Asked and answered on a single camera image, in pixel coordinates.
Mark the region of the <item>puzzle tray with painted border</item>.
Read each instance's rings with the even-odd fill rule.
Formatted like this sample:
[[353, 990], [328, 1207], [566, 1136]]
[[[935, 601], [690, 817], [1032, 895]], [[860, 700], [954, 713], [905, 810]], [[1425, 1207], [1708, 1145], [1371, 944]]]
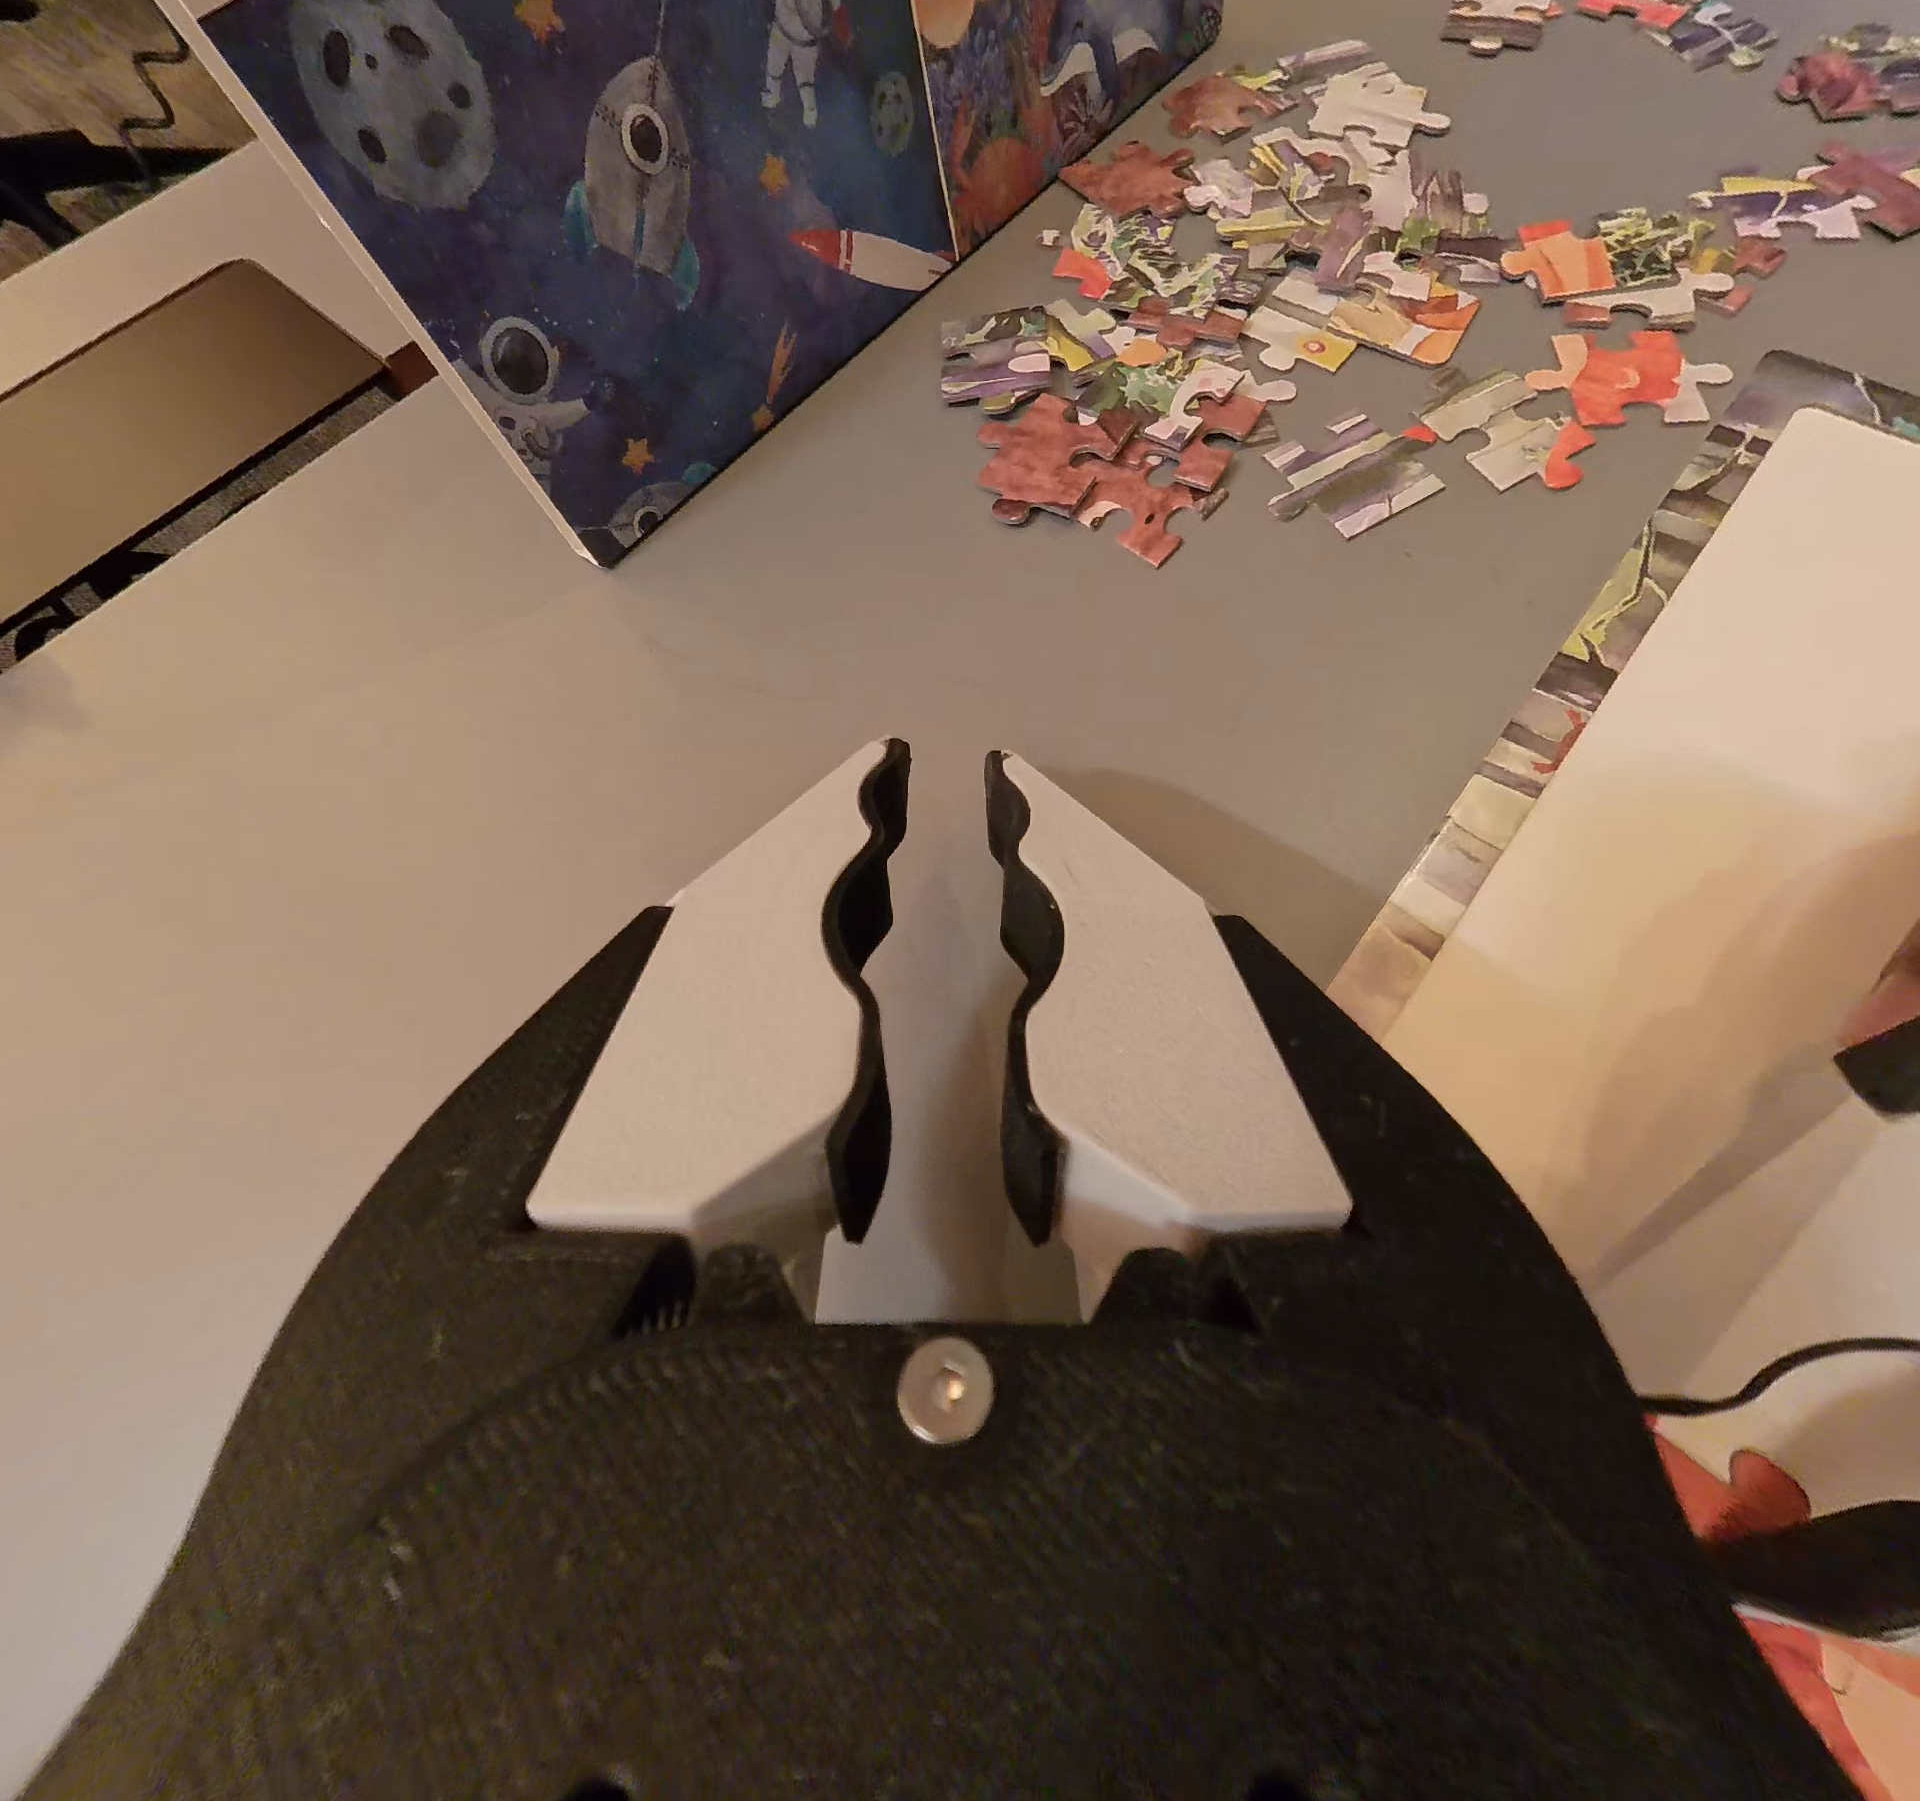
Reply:
[[1917, 398], [1765, 353], [1332, 981], [1646, 1412], [1915, 1502]]

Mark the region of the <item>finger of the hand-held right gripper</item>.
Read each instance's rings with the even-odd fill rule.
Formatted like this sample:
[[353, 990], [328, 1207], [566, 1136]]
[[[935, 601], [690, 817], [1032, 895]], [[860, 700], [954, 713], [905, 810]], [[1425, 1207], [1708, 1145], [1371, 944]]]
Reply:
[[1911, 1016], [1851, 1046], [1838, 1048], [1834, 1068], [1850, 1088], [1881, 1116], [1917, 1113], [1920, 1019]]
[[1744, 1610], [1845, 1638], [1917, 1632], [1917, 1503], [1883, 1499], [1765, 1533], [1703, 1542], [1706, 1566]]

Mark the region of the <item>pile of loose puzzle pieces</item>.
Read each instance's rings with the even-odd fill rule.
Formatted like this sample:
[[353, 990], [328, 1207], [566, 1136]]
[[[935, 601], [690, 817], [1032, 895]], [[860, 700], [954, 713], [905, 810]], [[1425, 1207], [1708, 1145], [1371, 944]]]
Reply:
[[1499, 228], [1432, 156], [1451, 117], [1363, 39], [1177, 85], [1173, 144], [1061, 167], [1059, 294], [944, 326], [941, 396], [980, 416], [994, 519], [1111, 526], [1164, 565], [1237, 448], [1270, 443], [1270, 513], [1355, 540], [1443, 491], [1441, 446], [1494, 491], [1568, 491], [1632, 409], [1706, 423], [1732, 373], [1684, 353], [1702, 309], [1747, 308], [1789, 232], [1915, 239], [1915, 36], [1825, 36], [1774, 97], [1907, 133], [1728, 170], [1674, 210]]

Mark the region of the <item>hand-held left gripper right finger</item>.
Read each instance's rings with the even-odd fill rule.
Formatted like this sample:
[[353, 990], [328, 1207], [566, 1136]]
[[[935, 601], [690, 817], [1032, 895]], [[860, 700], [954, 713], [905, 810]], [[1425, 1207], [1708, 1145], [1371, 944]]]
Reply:
[[1013, 751], [988, 751], [985, 804], [1019, 972], [1006, 1198], [1067, 1252], [1078, 1317], [1138, 1252], [1343, 1229], [1352, 1195], [1210, 904]]

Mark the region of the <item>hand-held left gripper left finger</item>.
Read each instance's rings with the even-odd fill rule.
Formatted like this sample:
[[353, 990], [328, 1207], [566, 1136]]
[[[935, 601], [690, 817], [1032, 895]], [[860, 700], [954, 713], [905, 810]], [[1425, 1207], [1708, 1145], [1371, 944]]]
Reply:
[[818, 1315], [826, 1238], [866, 1238], [890, 1172], [866, 965], [908, 783], [908, 744], [869, 742], [673, 895], [531, 1186], [535, 1228], [753, 1246]]

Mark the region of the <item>white side table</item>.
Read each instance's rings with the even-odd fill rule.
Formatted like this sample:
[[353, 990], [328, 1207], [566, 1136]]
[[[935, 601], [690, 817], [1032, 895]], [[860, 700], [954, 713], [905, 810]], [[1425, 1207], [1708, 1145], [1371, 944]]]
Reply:
[[3, 646], [343, 407], [434, 377], [263, 144], [3, 277]]

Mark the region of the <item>space and ocean print box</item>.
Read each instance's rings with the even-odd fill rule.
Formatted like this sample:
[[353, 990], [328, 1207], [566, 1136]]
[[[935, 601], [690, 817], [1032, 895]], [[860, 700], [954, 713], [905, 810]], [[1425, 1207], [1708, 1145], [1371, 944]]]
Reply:
[[1226, 0], [180, 0], [614, 565]]

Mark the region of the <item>black stand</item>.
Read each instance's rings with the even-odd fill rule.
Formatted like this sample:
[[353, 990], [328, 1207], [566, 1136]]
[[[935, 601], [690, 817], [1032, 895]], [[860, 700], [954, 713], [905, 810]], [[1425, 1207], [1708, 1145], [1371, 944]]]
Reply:
[[2, 136], [2, 221], [16, 223], [46, 246], [79, 241], [85, 228], [54, 207], [58, 192], [105, 189], [107, 197], [139, 206], [171, 182], [221, 159], [219, 148], [139, 150], [86, 139], [79, 130]]

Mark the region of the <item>red orange joined puzzle section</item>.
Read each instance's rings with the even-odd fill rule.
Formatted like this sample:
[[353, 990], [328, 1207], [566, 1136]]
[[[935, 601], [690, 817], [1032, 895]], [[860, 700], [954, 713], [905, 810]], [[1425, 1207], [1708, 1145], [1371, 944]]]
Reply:
[[[1703, 1563], [1706, 1540], [1841, 1510], [1818, 1510], [1804, 1483], [1768, 1451], [1736, 1448], [1697, 1458], [1674, 1439], [1676, 1419], [1646, 1412], [1643, 1422]], [[1732, 1611], [1860, 1797], [1915, 1797], [1915, 1637], [1845, 1638], [1736, 1603]]]

